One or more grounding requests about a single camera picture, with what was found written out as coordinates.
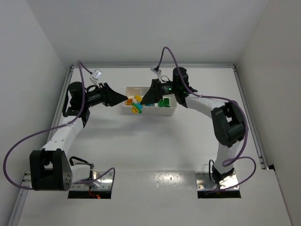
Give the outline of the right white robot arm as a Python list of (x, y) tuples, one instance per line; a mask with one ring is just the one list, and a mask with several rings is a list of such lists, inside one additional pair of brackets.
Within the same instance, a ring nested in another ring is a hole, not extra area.
[(178, 104), (196, 110), (209, 117), (213, 123), (214, 135), (219, 142), (216, 160), (212, 166), (211, 179), (219, 183), (234, 172), (234, 162), (242, 154), (238, 146), (246, 146), (248, 125), (245, 114), (237, 102), (223, 97), (209, 97), (198, 94), (190, 86), (187, 70), (176, 67), (171, 81), (153, 79), (142, 97), (141, 104), (155, 104), (166, 95), (174, 95)]

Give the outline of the yellow curved lego brick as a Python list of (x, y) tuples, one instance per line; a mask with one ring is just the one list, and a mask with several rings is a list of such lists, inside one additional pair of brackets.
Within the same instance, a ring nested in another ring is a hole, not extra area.
[(133, 102), (133, 99), (132, 98), (129, 98), (126, 102), (126, 105), (132, 105), (132, 102)]

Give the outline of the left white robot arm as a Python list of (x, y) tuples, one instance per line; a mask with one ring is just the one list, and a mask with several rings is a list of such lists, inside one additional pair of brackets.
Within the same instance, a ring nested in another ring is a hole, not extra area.
[(85, 88), (81, 82), (71, 83), (63, 105), (62, 125), (39, 150), (30, 154), (31, 184), (35, 191), (67, 191), (73, 184), (92, 185), (93, 164), (70, 163), (67, 153), (90, 116), (89, 108), (98, 104), (113, 107), (127, 100), (107, 83)]

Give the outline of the yellow arch lego brick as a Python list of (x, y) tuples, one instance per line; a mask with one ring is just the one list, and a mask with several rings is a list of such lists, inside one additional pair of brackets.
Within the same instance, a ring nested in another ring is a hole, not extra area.
[(134, 98), (137, 100), (137, 102), (141, 102), (142, 98), (139, 95), (135, 95)]

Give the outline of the green rectangular lego brick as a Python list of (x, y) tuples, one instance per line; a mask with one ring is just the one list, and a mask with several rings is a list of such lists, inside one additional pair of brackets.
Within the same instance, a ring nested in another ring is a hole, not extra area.
[(158, 107), (165, 107), (164, 100), (161, 100), (161, 101), (158, 102)]

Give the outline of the small green lego brick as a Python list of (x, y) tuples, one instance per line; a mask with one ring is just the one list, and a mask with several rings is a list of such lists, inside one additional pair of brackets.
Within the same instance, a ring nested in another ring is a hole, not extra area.
[(164, 98), (163, 101), (164, 101), (164, 107), (170, 107), (169, 98)]

